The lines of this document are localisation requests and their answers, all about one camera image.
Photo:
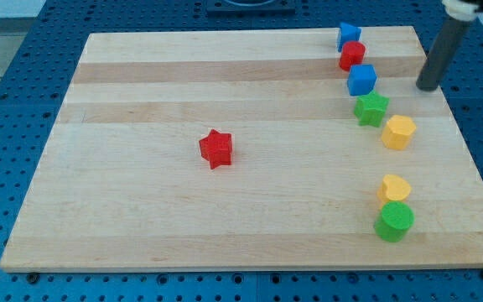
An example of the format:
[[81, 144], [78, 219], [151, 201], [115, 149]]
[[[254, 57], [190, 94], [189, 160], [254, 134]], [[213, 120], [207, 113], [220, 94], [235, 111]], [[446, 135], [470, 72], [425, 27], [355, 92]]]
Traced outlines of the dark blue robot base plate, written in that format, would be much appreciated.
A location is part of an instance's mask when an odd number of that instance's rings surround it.
[[295, 0], [206, 0], [208, 16], [261, 15], [268, 13], [295, 13]]

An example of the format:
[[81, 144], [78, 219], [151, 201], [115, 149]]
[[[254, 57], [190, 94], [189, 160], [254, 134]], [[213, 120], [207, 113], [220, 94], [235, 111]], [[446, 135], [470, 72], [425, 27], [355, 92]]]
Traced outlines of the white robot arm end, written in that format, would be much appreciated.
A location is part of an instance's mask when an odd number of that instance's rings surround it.
[[483, 0], [442, 0], [445, 12], [462, 22], [472, 22], [483, 13]]

